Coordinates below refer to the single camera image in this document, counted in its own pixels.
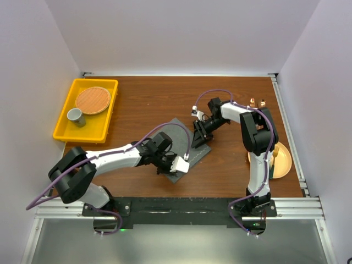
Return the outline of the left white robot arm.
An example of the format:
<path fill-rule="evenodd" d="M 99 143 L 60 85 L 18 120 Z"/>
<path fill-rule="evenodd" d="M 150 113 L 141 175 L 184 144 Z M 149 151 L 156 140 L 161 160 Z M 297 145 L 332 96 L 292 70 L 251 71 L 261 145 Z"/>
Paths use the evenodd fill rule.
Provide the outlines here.
<path fill-rule="evenodd" d="M 146 138 L 140 144 L 132 142 L 121 148 L 106 151 L 84 151 L 81 147 L 71 149 L 49 172 L 50 181 L 77 163 L 82 164 L 65 174 L 54 187 L 63 203 L 81 201 L 102 216 L 117 212 L 113 196 L 103 186 L 92 183 L 94 177 L 121 168 L 133 168 L 152 164 L 157 173 L 176 172 L 179 157 L 170 151 L 172 139 L 164 132 Z"/>

